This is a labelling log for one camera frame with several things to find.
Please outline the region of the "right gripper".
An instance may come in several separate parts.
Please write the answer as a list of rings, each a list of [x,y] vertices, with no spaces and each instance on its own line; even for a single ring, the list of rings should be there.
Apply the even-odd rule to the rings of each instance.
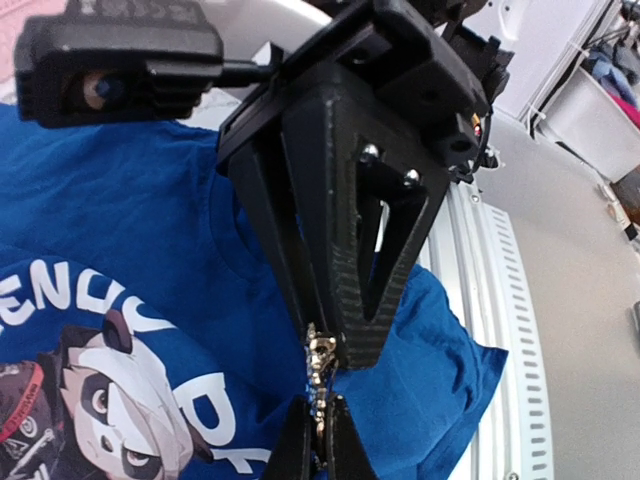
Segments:
[[[486,156],[510,55],[464,25],[477,1],[226,1],[227,59],[283,57],[222,126],[218,169],[280,136],[291,173],[468,175]]]

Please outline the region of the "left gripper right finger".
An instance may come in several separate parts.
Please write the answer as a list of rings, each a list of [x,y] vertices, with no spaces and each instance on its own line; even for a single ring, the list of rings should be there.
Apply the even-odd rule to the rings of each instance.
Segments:
[[[331,480],[376,480],[346,399],[332,394],[326,410],[324,463]]]

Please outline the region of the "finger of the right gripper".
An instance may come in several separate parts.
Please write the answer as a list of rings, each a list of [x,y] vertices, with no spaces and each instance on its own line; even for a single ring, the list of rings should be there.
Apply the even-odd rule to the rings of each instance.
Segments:
[[[335,64],[289,87],[287,169],[340,365],[373,367],[448,189],[417,130]]]
[[[260,134],[220,163],[247,212],[299,335],[325,330],[315,276],[300,231],[284,147]]]

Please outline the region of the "blue printed t-shirt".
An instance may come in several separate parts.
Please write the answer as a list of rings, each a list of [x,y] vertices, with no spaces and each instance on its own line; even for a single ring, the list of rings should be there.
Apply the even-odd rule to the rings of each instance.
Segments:
[[[306,359],[217,136],[1,109],[1,475],[256,479]]]

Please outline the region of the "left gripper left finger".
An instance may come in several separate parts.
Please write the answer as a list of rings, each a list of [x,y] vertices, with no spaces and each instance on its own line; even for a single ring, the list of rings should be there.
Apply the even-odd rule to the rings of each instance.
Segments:
[[[312,426],[310,405],[296,396],[289,405],[278,442],[272,450],[263,480],[309,480],[311,478]]]

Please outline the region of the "sparkly flower brooch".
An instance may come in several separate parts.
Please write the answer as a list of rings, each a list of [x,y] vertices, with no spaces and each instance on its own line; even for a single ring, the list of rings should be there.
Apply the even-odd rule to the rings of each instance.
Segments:
[[[313,323],[308,325],[305,343],[306,395],[314,422],[313,430],[320,444],[323,444],[326,432],[329,395],[338,362],[336,348],[335,337],[317,330]]]

